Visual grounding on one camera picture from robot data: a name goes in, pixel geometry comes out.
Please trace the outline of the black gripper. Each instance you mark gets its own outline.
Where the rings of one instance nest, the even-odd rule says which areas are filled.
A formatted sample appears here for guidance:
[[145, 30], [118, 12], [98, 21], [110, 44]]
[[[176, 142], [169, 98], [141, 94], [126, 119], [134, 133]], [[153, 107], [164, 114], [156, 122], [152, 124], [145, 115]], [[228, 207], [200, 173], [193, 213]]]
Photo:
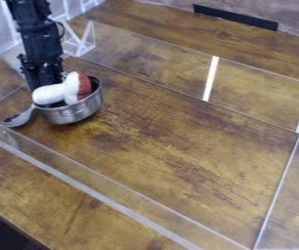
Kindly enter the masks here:
[[62, 82], [62, 45], [65, 31], [58, 31], [62, 23], [52, 19], [17, 21], [25, 52], [18, 55], [22, 73], [32, 90], [48, 84]]

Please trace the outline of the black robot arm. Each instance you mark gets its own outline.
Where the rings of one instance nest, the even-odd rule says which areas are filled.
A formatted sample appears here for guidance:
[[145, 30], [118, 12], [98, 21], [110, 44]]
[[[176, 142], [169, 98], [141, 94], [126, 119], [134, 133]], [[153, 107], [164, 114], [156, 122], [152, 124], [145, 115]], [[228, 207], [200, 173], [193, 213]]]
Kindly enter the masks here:
[[46, 0], [5, 0], [25, 52], [18, 54], [21, 71], [32, 90], [62, 82], [64, 24], [49, 16]]

